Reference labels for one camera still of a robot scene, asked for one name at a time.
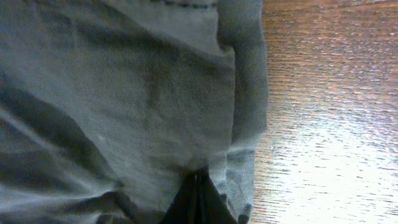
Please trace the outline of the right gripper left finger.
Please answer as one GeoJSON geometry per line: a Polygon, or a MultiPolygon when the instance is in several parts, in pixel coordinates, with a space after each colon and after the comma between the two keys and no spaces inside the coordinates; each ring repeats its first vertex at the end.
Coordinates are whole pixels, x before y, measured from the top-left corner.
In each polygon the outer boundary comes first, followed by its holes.
{"type": "Polygon", "coordinates": [[[196,224],[198,214],[198,172],[186,176],[160,224],[196,224]]]}

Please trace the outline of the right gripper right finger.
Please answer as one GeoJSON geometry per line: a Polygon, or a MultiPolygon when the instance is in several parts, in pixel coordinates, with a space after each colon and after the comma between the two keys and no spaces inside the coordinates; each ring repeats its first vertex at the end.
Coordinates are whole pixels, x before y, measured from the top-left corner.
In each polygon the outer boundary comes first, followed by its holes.
{"type": "Polygon", "coordinates": [[[237,224],[204,169],[196,174],[196,190],[197,224],[237,224]]]}

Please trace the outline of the grey cargo shorts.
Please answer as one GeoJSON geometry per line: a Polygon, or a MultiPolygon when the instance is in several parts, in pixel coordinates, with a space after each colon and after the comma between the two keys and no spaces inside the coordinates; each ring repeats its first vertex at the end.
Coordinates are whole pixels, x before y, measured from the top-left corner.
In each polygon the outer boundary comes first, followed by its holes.
{"type": "Polygon", "coordinates": [[[2,1],[1,222],[160,223],[206,170],[250,219],[259,0],[2,1]]]}

